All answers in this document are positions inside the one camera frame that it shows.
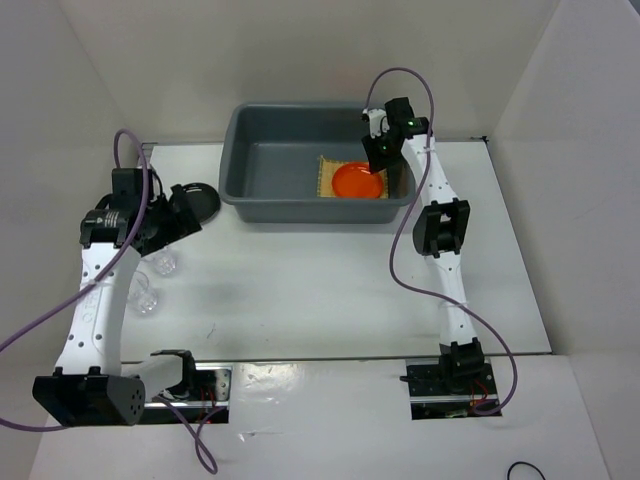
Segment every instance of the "white table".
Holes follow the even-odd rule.
[[[221,480],[497,480],[516,460],[549,480],[608,479],[568,359],[521,357],[518,365],[520,388],[502,418],[412,421],[401,360],[238,364],[229,424],[205,427],[203,440]],[[507,359],[494,360],[494,373],[506,392]],[[181,425],[43,435],[30,479],[84,478],[211,476]]]
[[[221,151],[219,144],[155,146],[151,162],[165,188],[194,181],[217,187]],[[470,307],[514,352],[550,352],[485,144],[439,143],[438,151],[451,184],[471,203],[462,251]],[[202,232],[174,244],[174,277],[150,275],[158,311],[149,318],[127,313],[123,361],[161,348],[187,348],[198,360],[439,355],[445,311],[396,286],[387,269],[398,221],[245,224],[223,205]],[[440,288],[415,253],[410,230],[396,258],[406,281]],[[477,330],[486,353],[503,353],[489,332]]]

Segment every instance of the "white wall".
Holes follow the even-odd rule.
[[[570,357],[612,480],[637,480],[640,471],[640,352]]]
[[[44,425],[47,412],[31,398],[36,375],[46,374],[47,365],[0,367],[0,416],[26,425]],[[41,434],[16,432],[0,427],[0,478],[29,477],[40,445]]]
[[[489,134],[557,0],[61,0],[127,122],[146,138],[221,139],[247,100],[364,101],[412,66],[442,137]],[[411,78],[377,98],[424,93]]]
[[[639,84],[628,1],[562,0],[489,143],[552,346],[574,354],[613,480],[640,471]]]
[[[0,338],[77,288],[79,225],[109,182],[122,124],[58,4],[0,0]],[[0,357],[0,415],[42,424],[37,374],[51,372],[70,312]],[[40,435],[0,427],[0,478],[27,478]]]

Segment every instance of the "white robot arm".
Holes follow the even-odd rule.
[[[372,172],[406,160],[418,183],[427,168],[428,120],[416,118],[407,98],[387,102],[385,109],[363,112],[369,122],[369,135],[362,141]],[[413,230],[416,251],[434,264],[442,293],[464,305],[467,302],[460,268],[462,243],[469,219],[469,203],[460,200],[442,169],[432,137],[431,162],[424,188],[420,192],[423,210]],[[462,309],[447,305],[440,322],[441,365],[444,376],[473,377],[484,364],[484,355],[474,326]]]
[[[32,390],[33,397],[63,426],[134,425],[145,401],[167,388],[191,386],[195,361],[185,350],[155,352],[125,368],[121,364],[125,306],[140,258],[201,230],[186,191],[175,185],[171,199],[162,192],[149,196],[135,240],[124,246],[142,201],[142,175],[139,169],[115,169],[113,193],[81,224],[80,289],[95,286],[76,304],[53,374],[37,377]],[[123,247],[120,261],[96,283],[98,273]]]

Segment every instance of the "gray plastic tub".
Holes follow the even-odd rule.
[[[244,104],[231,117],[220,196],[245,222],[388,223],[409,204],[406,165],[388,172],[389,199],[320,198],[320,160],[366,161],[368,125],[355,104]]]

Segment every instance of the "tan cloth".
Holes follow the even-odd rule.
[[[327,198],[335,198],[336,196],[336,194],[333,192],[333,187],[331,186],[331,179],[336,173],[336,170],[338,170],[342,165],[346,163],[361,161],[331,160],[330,158],[325,158],[324,155],[320,155],[318,157],[318,160],[320,160],[320,169],[318,171],[318,196]],[[382,195],[380,195],[378,198],[389,198],[389,179],[387,178],[387,172],[382,171],[379,173],[379,175],[382,177],[384,187],[382,189]]]

